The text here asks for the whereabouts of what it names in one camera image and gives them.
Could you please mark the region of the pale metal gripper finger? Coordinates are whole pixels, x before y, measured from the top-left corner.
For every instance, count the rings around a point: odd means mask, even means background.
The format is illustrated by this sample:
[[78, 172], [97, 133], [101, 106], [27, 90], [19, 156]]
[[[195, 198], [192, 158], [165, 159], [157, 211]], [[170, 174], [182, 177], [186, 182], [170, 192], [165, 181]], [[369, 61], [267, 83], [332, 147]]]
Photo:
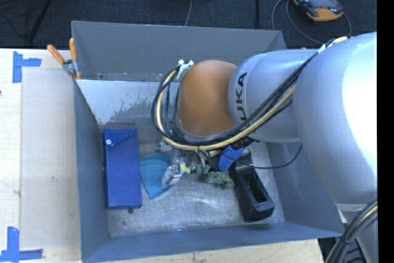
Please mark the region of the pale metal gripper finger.
[[174, 147], [164, 139], [161, 139], [157, 144], [157, 151], [160, 153], [170, 153], [174, 151]]
[[181, 168], [179, 164], [172, 164], [166, 168], [162, 179], [161, 188], [168, 189], [169, 187], [178, 183], [182, 178]]

